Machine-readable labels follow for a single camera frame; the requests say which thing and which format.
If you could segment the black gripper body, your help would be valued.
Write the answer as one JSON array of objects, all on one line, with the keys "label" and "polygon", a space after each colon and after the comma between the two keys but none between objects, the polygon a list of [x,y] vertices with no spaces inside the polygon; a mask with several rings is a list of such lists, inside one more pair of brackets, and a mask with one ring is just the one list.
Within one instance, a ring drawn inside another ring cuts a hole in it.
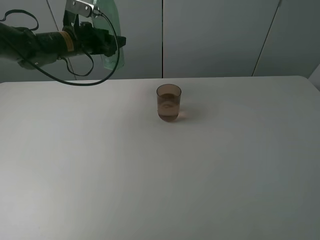
[{"label": "black gripper body", "polygon": [[[62,33],[68,34],[71,40],[71,52],[75,55],[101,55],[100,47],[108,35],[106,30],[93,27],[90,22],[79,22],[79,14],[64,10]],[[101,17],[102,14],[93,10],[90,18]]]}]

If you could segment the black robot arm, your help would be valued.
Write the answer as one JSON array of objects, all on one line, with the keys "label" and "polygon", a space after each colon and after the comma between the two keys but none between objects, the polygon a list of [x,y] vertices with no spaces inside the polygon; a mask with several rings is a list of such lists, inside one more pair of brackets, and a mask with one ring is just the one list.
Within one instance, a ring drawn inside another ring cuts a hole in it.
[{"label": "black robot arm", "polygon": [[114,36],[110,30],[95,28],[90,22],[80,22],[79,15],[66,10],[62,31],[35,33],[38,27],[0,24],[0,56],[32,70],[71,57],[93,55],[112,57],[126,45],[124,36]]}]

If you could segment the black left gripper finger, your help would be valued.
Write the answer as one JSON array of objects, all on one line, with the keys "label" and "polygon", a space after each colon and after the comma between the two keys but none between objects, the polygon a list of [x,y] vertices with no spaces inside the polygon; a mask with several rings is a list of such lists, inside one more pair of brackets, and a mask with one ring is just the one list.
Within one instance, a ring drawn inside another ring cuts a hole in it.
[{"label": "black left gripper finger", "polygon": [[113,35],[108,34],[104,43],[100,46],[100,53],[111,57],[116,54],[118,49],[124,47],[127,43],[127,38],[124,36],[117,36],[116,38]]}]

